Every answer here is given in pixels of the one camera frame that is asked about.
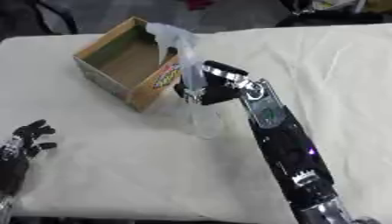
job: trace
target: white tablecloth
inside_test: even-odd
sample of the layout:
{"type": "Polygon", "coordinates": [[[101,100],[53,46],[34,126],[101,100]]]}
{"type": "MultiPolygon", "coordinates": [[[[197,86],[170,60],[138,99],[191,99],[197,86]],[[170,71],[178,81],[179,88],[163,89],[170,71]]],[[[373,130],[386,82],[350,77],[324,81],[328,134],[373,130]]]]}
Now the white tablecloth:
{"type": "MultiPolygon", "coordinates": [[[[172,91],[134,112],[85,80],[72,54],[98,35],[0,45],[0,136],[45,118],[59,148],[32,165],[18,214],[295,223],[237,101],[225,131],[186,134],[172,91]]],[[[392,26],[203,35],[201,55],[264,77],[304,125],[355,217],[392,221],[392,26]]]]}

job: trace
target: wrinkled cloth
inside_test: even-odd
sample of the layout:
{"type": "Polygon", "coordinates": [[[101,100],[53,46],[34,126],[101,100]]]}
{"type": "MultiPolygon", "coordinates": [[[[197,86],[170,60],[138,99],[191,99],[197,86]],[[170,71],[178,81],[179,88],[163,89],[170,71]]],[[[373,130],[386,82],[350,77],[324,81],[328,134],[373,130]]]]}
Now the wrinkled cloth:
{"type": "MultiPolygon", "coordinates": [[[[138,114],[74,64],[97,37],[0,45],[0,136],[39,118],[59,132],[59,148],[32,165],[17,214],[296,223],[238,101],[216,105],[226,128],[211,140],[189,134],[171,89],[138,114]]],[[[197,50],[269,80],[348,211],[392,221],[390,24],[208,34],[197,50]]]]}

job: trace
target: robotic hand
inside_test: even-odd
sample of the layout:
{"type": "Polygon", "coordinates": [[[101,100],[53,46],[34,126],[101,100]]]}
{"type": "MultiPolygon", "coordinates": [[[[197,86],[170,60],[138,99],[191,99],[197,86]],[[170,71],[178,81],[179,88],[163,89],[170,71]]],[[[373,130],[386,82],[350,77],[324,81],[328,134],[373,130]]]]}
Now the robotic hand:
{"type": "Polygon", "coordinates": [[[353,220],[333,189],[333,177],[301,124],[266,80],[215,61],[203,66],[207,86],[195,93],[181,81],[180,97],[202,105],[240,99],[264,158],[300,224],[376,224],[353,220]]]}
{"type": "Polygon", "coordinates": [[[55,129],[46,125],[45,120],[20,127],[0,146],[0,224],[6,224],[11,217],[11,206],[25,180],[29,160],[42,150],[57,147],[56,143],[35,143],[43,135],[54,134],[55,129]]]}

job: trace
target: plastic bag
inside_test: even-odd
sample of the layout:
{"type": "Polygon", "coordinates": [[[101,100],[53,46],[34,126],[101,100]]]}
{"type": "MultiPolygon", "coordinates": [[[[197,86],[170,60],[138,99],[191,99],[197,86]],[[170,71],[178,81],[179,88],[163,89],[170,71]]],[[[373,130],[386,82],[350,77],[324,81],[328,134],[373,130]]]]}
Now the plastic bag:
{"type": "MultiPolygon", "coordinates": [[[[159,49],[159,64],[165,58],[169,47],[178,51],[179,68],[182,79],[191,91],[198,91],[207,85],[201,72],[202,59],[197,57],[194,47],[198,38],[189,31],[168,24],[147,24],[147,32],[154,34],[159,49]]],[[[198,137],[212,138],[221,133],[223,124],[214,107],[206,107],[189,101],[186,104],[186,115],[190,116],[194,133],[198,137]]]]}

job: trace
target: open cardboard box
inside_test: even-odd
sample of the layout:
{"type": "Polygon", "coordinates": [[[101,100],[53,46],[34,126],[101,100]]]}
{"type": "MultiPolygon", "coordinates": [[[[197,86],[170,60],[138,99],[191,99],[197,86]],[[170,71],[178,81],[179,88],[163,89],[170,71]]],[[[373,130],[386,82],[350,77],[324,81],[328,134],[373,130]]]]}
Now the open cardboard box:
{"type": "Polygon", "coordinates": [[[158,44],[132,17],[74,55],[85,77],[137,111],[146,109],[180,76],[175,49],[158,64],[158,44]]]}
{"type": "Polygon", "coordinates": [[[367,10],[373,12],[392,11],[391,0],[367,0],[367,10]]]}

